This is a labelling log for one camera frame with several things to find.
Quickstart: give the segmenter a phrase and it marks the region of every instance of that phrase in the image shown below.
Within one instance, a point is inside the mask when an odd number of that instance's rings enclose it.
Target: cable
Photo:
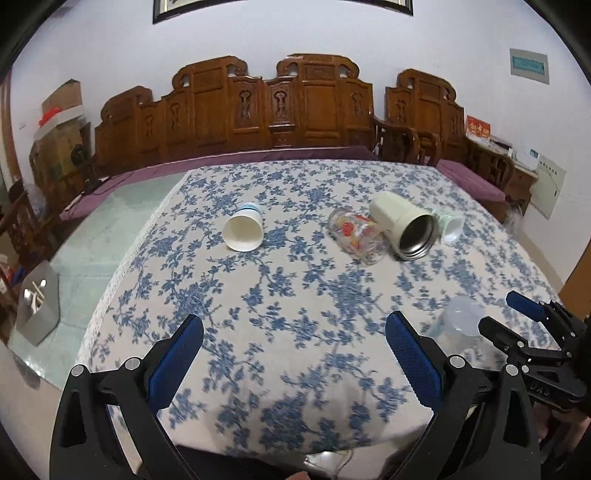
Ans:
[[[98,188],[97,188],[97,189],[96,189],[94,192],[92,192],[92,193],[91,193],[91,195],[101,196],[101,195],[104,195],[104,194],[105,194],[105,193],[107,193],[107,192],[110,192],[110,191],[111,191],[111,190],[113,190],[113,189],[114,189],[116,186],[120,185],[120,184],[121,184],[121,183],[123,183],[125,180],[127,180],[127,179],[131,178],[131,176],[132,176],[134,173],[135,173],[134,171],[132,171],[132,172],[129,172],[129,175],[127,175],[127,176],[126,176],[126,177],[125,177],[123,180],[120,180],[120,181],[118,181],[117,183],[115,183],[115,185],[111,185],[111,186],[110,186],[108,189],[106,189],[104,192],[97,193],[97,192],[96,192],[96,190],[100,189],[100,187],[102,187],[102,186],[103,186],[103,185],[104,185],[106,182],[105,182],[105,183],[103,183],[103,184],[101,184],[101,185],[100,185],[100,186],[99,186],[99,187],[98,187]],[[121,175],[123,175],[123,174],[117,175],[116,177],[113,177],[113,178],[111,178],[110,180],[118,179],[118,178],[119,178]]]
[[[355,455],[355,451],[353,449],[349,450],[347,453],[350,453],[351,456],[347,458],[342,465],[340,463],[337,465],[332,480],[339,480],[339,474],[341,473],[343,468],[345,468],[347,464],[353,459],[353,455]]]

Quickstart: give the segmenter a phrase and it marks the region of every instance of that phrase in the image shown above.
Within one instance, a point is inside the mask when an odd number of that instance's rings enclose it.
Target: wooden door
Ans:
[[[591,242],[560,291],[560,299],[581,320],[591,313]]]

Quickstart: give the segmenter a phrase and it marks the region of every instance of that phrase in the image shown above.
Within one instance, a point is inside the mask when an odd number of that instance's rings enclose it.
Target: table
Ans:
[[[33,371],[62,389],[86,327],[117,266],[144,223],[183,174],[120,187],[60,247],[60,323],[38,346],[13,329],[8,347]]]
[[[361,264],[327,236],[326,219],[342,206],[367,213],[383,190],[464,212],[462,237],[418,261]],[[248,200],[266,210],[265,241],[233,252],[221,231]],[[548,301],[555,292],[517,241],[434,168],[334,160],[206,167],[187,173],[160,211],[97,306],[79,360],[93,371],[116,368],[143,357],[189,313],[202,318],[201,351],[159,413],[174,443],[314,453],[420,431],[431,411],[384,339],[393,310],[425,332],[464,294],[530,345],[551,346],[504,298],[516,289]],[[464,356],[478,367],[503,361],[484,339]]]

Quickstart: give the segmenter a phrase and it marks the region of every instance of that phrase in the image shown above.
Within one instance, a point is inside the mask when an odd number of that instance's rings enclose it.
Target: paper cup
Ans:
[[[238,211],[226,222],[222,238],[226,245],[237,252],[250,252],[262,243],[262,207],[247,202],[240,205]]]
[[[435,210],[433,216],[437,219],[441,243],[451,245],[462,234],[466,218],[461,213],[446,209]]]

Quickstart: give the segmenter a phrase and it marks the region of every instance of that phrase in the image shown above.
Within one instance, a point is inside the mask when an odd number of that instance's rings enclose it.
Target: white thermos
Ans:
[[[369,213],[401,260],[424,257],[437,239],[437,220],[431,212],[395,193],[378,193],[369,204]]]

